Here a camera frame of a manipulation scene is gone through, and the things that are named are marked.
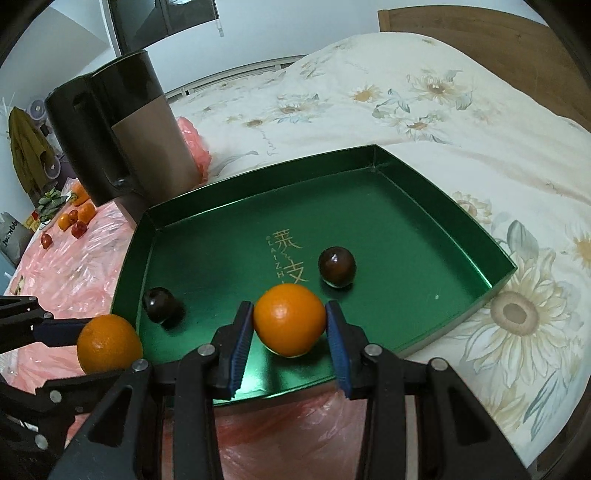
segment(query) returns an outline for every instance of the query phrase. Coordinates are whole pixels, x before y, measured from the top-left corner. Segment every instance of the green metallic tray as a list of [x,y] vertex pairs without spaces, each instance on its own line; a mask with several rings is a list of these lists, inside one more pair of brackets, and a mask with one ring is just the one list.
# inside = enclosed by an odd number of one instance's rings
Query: green metallic tray
[[[322,250],[353,252],[352,288],[320,279]],[[452,199],[374,146],[292,160],[202,187],[142,217],[112,311],[126,318],[156,363],[180,359],[280,282],[338,300],[370,341],[408,355],[488,301],[515,265]],[[168,288],[185,319],[166,331],[148,320],[144,291]],[[334,378],[328,344],[297,359],[255,335],[236,400],[271,397]]]

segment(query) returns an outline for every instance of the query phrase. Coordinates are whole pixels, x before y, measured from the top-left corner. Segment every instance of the black ball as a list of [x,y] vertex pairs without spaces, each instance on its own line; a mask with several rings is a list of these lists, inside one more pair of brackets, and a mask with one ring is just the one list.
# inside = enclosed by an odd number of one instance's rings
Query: black ball
[[330,247],[318,258],[320,276],[333,288],[345,288],[353,283],[357,264],[353,254],[344,247]]
[[164,287],[154,287],[147,290],[142,299],[142,306],[148,314],[148,318],[162,326],[173,320],[178,320],[182,311],[181,303],[170,290]]

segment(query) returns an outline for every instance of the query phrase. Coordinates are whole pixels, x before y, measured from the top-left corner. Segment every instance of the brown jacket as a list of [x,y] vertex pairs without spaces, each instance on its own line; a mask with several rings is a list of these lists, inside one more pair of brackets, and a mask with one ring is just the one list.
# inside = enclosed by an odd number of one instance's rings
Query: brown jacket
[[12,163],[22,188],[29,195],[40,192],[48,182],[43,169],[46,161],[54,156],[51,145],[37,129],[31,117],[20,108],[13,108],[8,117],[8,133]]

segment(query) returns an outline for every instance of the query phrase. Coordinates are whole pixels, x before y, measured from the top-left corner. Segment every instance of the window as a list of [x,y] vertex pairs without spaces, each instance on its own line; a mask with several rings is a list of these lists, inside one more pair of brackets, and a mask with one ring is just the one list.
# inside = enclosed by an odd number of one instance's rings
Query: window
[[215,0],[109,0],[122,53],[216,20]]

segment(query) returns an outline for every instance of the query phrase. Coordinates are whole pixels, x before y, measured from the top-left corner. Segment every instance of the orange fruit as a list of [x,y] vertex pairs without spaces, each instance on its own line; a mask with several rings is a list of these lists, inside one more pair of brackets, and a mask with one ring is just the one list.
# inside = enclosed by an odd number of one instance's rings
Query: orange fruit
[[144,354],[134,328],[118,315],[100,315],[82,329],[76,343],[78,361],[87,374],[129,368]]
[[282,283],[258,300],[253,320],[257,335],[269,350],[293,357],[310,351],[320,338],[326,328],[326,311],[306,287]]
[[88,225],[96,215],[96,208],[92,202],[86,202],[78,208],[78,221]]
[[74,185],[72,185],[72,193],[74,195],[76,195],[75,198],[72,198],[71,203],[74,206],[80,206],[82,205],[85,201],[87,201],[90,197],[88,196],[88,193],[86,193],[85,188],[82,186],[82,184],[80,183],[80,181],[76,180]]
[[67,213],[62,213],[60,217],[57,219],[57,226],[60,228],[62,232],[65,232],[70,228],[72,224],[72,219],[70,219],[70,215]]

